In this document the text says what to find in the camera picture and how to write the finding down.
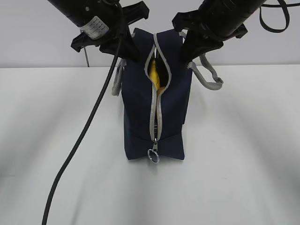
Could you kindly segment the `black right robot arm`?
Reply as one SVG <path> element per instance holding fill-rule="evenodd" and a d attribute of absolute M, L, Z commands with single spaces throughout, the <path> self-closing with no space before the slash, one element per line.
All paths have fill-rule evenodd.
<path fill-rule="evenodd" d="M 223 47 L 231 38 L 242 38 L 248 31 L 244 22 L 263 0 L 205 0 L 197 10 L 178 12 L 172 20 L 177 32 L 187 30 L 179 59 L 188 63 L 196 57 Z"/>

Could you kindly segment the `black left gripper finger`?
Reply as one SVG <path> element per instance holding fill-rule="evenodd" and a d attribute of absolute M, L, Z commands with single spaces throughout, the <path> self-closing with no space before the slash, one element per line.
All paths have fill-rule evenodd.
<path fill-rule="evenodd" d="M 122 38 L 122 43 L 119 50 L 119 58 L 138 61 L 139 57 L 140 52 L 133 41 L 129 28 L 127 28 L 127 32 Z"/>
<path fill-rule="evenodd" d="M 119 39 L 112 39 L 100 45 L 99 50 L 102 53 L 110 54 L 121 58 L 121 44 Z"/>

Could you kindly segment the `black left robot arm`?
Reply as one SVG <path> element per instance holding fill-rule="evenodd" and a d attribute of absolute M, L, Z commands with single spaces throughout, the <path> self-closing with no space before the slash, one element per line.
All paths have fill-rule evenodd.
<path fill-rule="evenodd" d="M 122 7 L 118 0 L 52 0 L 50 3 L 81 31 L 71 43 L 80 52 L 87 46 L 122 59 L 137 61 L 140 52 L 129 25 L 149 16 L 143 1 Z"/>

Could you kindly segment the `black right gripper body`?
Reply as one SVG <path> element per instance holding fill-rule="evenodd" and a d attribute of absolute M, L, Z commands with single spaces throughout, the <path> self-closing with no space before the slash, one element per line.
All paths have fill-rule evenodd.
<path fill-rule="evenodd" d="M 218 48 L 221 48 L 224 41 L 240 39 L 248 32 L 244 25 L 247 19 L 247 7 L 200 7 L 177 13 L 172 24 L 177 32 L 192 32 L 194 42 L 217 41 Z"/>

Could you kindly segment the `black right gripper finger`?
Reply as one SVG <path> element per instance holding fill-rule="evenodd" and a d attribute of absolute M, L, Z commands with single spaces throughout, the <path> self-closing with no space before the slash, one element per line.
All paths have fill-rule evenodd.
<path fill-rule="evenodd" d="M 180 49 L 180 60 L 191 61 L 194 55 L 193 33 L 190 31 L 187 33 L 181 31 L 179 35 L 184 38 L 184 43 Z"/>
<path fill-rule="evenodd" d="M 194 55 L 192 60 L 194 60 L 195 58 L 199 57 L 202 54 L 218 49 L 218 42 L 217 41 L 199 41 L 199 42 L 193 41 L 193 46 L 194 46 Z"/>

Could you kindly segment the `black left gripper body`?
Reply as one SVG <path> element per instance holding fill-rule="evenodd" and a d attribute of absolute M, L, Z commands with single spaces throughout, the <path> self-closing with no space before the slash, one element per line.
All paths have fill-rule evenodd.
<path fill-rule="evenodd" d="M 72 16 L 81 34 L 72 40 L 71 48 L 80 52 L 87 46 L 123 38 L 129 25 L 147 19 L 149 8 L 143 1 L 122 7 L 119 1 L 87 1 L 81 12 Z"/>

